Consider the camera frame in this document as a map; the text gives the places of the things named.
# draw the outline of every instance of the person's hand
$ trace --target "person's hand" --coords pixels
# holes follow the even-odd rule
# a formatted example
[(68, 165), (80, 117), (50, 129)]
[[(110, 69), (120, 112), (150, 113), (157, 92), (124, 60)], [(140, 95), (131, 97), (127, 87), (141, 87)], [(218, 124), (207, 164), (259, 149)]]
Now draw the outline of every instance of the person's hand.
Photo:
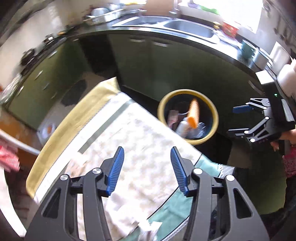
[[(289, 140), (292, 145), (296, 144), (296, 129), (283, 132), (281, 134), (280, 140)], [(278, 142), (271, 142), (271, 146), (273, 147), (274, 151), (279, 149)]]

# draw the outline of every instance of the sink basin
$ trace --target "sink basin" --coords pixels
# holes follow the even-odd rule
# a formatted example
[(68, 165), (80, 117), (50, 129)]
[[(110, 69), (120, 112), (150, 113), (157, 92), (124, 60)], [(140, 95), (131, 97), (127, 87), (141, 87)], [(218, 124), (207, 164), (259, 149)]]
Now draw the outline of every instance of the sink basin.
[(213, 37), (213, 30), (208, 28), (207, 26), (200, 25), (198, 23), (192, 23), (187, 21), (173, 21), (164, 25), (166, 28), (175, 29), (178, 31), (191, 33), (194, 35), (198, 35), (204, 38)]
[(158, 23), (167, 21), (169, 19), (170, 18), (157, 17), (157, 16), (134, 17), (134, 18), (129, 18), (127, 20), (116, 23), (116, 24), (113, 25), (113, 27), (117, 27), (117, 26), (135, 26), (135, 25), (152, 25), (152, 24), (158, 24)]

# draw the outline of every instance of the dark pants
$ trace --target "dark pants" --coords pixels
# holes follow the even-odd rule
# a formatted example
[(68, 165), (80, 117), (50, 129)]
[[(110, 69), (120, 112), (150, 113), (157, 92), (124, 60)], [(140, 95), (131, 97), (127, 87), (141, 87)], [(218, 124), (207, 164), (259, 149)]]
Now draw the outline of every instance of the dark pants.
[(272, 238), (280, 230), (288, 215), (296, 207), (296, 176), (287, 178), (286, 184), (287, 187), (284, 207), (280, 208), (276, 212), (261, 215), (261, 219), (270, 238)]

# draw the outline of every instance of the person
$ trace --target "person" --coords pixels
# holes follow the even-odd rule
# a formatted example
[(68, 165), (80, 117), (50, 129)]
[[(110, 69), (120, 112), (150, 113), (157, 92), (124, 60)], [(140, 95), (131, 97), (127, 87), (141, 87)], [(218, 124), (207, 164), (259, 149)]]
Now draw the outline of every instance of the person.
[[(296, 206), (296, 129), (282, 133), (281, 140), (289, 140), (291, 143), (290, 153), (283, 156), (286, 174), (285, 203), (276, 212), (261, 215), (269, 237), (272, 238), (283, 226), (287, 217)], [(271, 142), (274, 151), (279, 149), (277, 142)]]

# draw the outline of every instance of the yellow bin rim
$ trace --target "yellow bin rim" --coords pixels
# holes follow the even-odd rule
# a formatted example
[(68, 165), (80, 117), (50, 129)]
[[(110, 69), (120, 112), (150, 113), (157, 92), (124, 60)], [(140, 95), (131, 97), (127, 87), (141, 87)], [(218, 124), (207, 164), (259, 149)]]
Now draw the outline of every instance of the yellow bin rim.
[(158, 108), (157, 108), (157, 117), (162, 123), (164, 123), (167, 126), (167, 123), (166, 123), (165, 117), (164, 117), (165, 105), (172, 97), (174, 97), (176, 95), (180, 95), (180, 94), (190, 94), (190, 95), (198, 97), (199, 99), (203, 100), (211, 110), (211, 113), (213, 116), (213, 124), (212, 124), (212, 128), (211, 128), (210, 132), (204, 138), (199, 139), (199, 140), (189, 140), (189, 139), (184, 138), (191, 145), (200, 145), (200, 144), (206, 142), (207, 140), (209, 140), (215, 134), (215, 132), (218, 128), (218, 124), (219, 124), (219, 116), (218, 116), (217, 109), (216, 109), (215, 105), (213, 104), (213, 102), (209, 98), (207, 98), (204, 94), (194, 91), (194, 90), (188, 90), (188, 89), (181, 89), (181, 90), (172, 91), (172, 92), (168, 93), (167, 95), (165, 95), (162, 98), (162, 100), (160, 101)]

